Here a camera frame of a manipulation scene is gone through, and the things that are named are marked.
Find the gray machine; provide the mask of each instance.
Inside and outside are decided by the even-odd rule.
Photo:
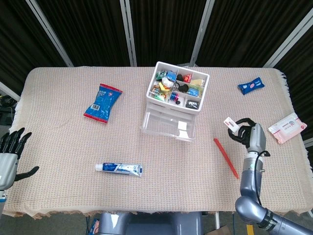
[[[247,224],[257,224],[270,235],[313,235],[306,229],[264,208],[260,201],[261,180],[263,170],[263,154],[269,157],[265,150],[266,139],[260,124],[249,118],[237,121],[237,124],[247,122],[249,126],[241,126],[238,135],[228,130],[229,136],[246,146],[247,156],[240,185],[241,197],[236,201],[236,211]],[[31,133],[20,136],[24,128],[11,135],[5,134],[0,139],[0,217],[2,215],[6,196],[4,191],[10,188],[14,181],[27,178],[39,169],[34,167],[30,172],[16,174],[21,153]],[[98,235],[202,235],[201,212],[191,213],[103,213],[100,218]]]

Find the beige tablecloth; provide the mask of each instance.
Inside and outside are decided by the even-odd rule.
[[[145,94],[154,68],[37,68],[27,77],[11,131],[33,132],[18,172],[38,172],[8,190],[5,214],[40,217],[58,212],[233,211],[237,180],[213,138],[218,138],[241,174],[246,148],[223,124],[249,117],[266,133],[261,200],[276,212],[313,207],[313,180],[301,136],[278,144],[267,130],[293,112],[280,71],[194,68],[210,74],[193,142],[141,133]],[[238,84],[260,76],[265,87],[242,95]],[[83,116],[100,83],[124,91],[108,124]],[[96,172],[103,162],[142,163],[142,178]]]

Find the white organizer tray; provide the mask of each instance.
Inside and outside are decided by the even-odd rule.
[[[159,71],[165,71],[165,70],[166,71],[173,71],[176,74],[181,74],[183,77],[185,75],[187,75],[187,74],[192,74],[192,79],[201,78],[203,81],[205,81],[204,86],[202,86],[202,87],[198,86],[200,90],[203,90],[201,98],[200,97],[195,97],[195,96],[192,96],[192,95],[188,95],[186,93],[182,93],[182,92],[179,92],[179,91],[174,91],[174,92],[178,93],[180,97],[184,98],[183,106],[178,106],[176,104],[171,104],[171,103],[168,103],[168,102],[164,102],[164,101],[155,99],[153,97],[153,94],[150,93],[150,91],[152,90],[153,85],[154,85],[154,83],[156,81],[156,73],[159,72]],[[170,109],[175,109],[175,110],[178,110],[178,111],[182,111],[184,113],[196,114],[197,115],[197,114],[199,114],[199,112],[200,112],[200,110],[202,108],[202,105],[203,105],[203,100],[204,100],[207,84],[209,82],[209,78],[210,78],[210,75],[208,75],[206,73],[185,69],[185,68],[182,68],[182,67],[179,67],[179,66],[176,66],[176,65],[170,65],[170,64],[163,63],[163,62],[157,62],[155,71],[153,73],[153,76],[152,76],[152,79],[151,79],[151,82],[150,82],[150,85],[149,85],[149,88],[148,88],[147,93],[146,93],[147,102],[152,102],[154,104],[161,105],[163,107],[167,107],[167,108],[170,108]],[[177,82],[180,85],[184,85],[184,84],[189,85],[188,83],[184,83],[184,82],[180,82],[180,81],[177,81]],[[196,109],[186,108],[185,104],[186,104],[187,100],[193,100],[193,101],[199,102],[199,108],[197,110]]]
[[[182,98],[181,100],[183,100],[183,102],[181,105],[155,99],[150,91],[156,81],[156,73],[165,70],[171,70],[176,74],[181,74],[183,77],[187,74],[192,74],[192,79],[201,78],[205,81],[203,86],[198,87],[198,89],[202,91],[201,97],[195,97],[186,93],[174,91],[179,94],[180,98]],[[163,62],[157,62],[146,93],[147,108],[141,127],[142,132],[150,135],[171,136],[182,141],[192,141],[194,139],[195,119],[197,114],[201,111],[209,77],[208,74],[202,72],[185,69]],[[188,83],[177,82],[180,85],[189,85]],[[185,104],[187,100],[199,102],[199,108],[197,110],[186,108]]]

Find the black backdrop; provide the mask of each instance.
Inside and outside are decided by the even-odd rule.
[[[301,132],[304,140],[313,137],[313,27],[278,62],[275,68],[287,76],[295,112],[308,127]]]
[[[21,94],[33,68],[65,63],[24,0],[2,0],[0,9],[0,81]]]
[[[130,0],[138,66],[190,62],[206,0]]]
[[[262,67],[312,7],[308,0],[216,0],[196,64]]]
[[[118,0],[37,0],[74,66],[129,66]]]

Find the robotic hand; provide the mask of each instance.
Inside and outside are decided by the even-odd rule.
[[[244,167],[240,183],[241,197],[237,199],[235,207],[240,218],[246,224],[258,224],[261,229],[270,235],[313,235],[308,230],[290,220],[274,214],[262,207],[260,200],[261,179],[263,170],[263,157],[270,154],[265,150],[266,138],[260,124],[249,118],[237,121],[237,124],[248,123],[249,126],[241,126],[238,135],[234,135],[228,129],[229,136],[246,146],[247,156],[244,159]]]
[[[0,218],[6,201],[5,190],[10,188],[15,181],[28,178],[35,174],[39,169],[38,166],[29,172],[16,174],[24,145],[31,136],[31,132],[24,135],[21,140],[21,134],[25,128],[14,131],[10,135],[6,133],[0,139]]]

